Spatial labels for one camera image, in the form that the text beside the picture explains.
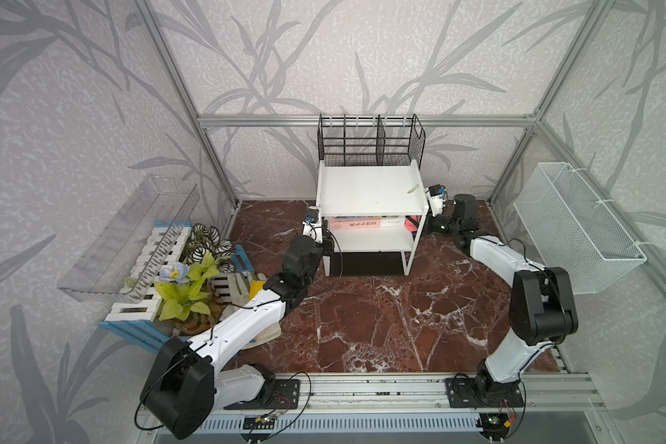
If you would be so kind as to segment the pink fluffy cloth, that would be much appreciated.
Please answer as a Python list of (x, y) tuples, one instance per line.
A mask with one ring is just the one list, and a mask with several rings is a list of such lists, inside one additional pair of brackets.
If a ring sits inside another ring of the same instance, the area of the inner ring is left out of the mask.
[(406, 216), (404, 220), (404, 226), (406, 227), (407, 231), (416, 233), (418, 232), (420, 221), (420, 216)]

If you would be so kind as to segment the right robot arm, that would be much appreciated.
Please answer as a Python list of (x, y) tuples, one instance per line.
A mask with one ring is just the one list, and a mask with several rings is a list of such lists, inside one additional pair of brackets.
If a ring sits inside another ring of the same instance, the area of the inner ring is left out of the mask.
[(563, 268), (548, 268), (518, 253), (510, 242), (478, 225), (475, 196), (456, 194), (453, 213), (446, 215), (447, 191), (441, 185), (425, 190), (429, 211), (418, 225), (421, 235), (453, 239), (457, 248), (482, 263), (511, 286), (510, 329), (499, 347), (483, 360), (474, 377), (458, 374), (445, 383), (450, 407), (523, 407), (522, 375), (542, 353), (563, 342), (579, 327), (571, 279)]

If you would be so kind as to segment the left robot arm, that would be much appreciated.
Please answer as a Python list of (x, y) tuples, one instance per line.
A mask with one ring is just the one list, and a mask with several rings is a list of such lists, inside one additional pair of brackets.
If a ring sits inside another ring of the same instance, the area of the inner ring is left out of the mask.
[(257, 366), (226, 370), (251, 340), (288, 316), (307, 297), (322, 258), (337, 245), (327, 222), (307, 224), (284, 255), (282, 268), (255, 298), (190, 340), (170, 339), (158, 351), (139, 403), (173, 436), (184, 440), (214, 408), (260, 398), (273, 375)]

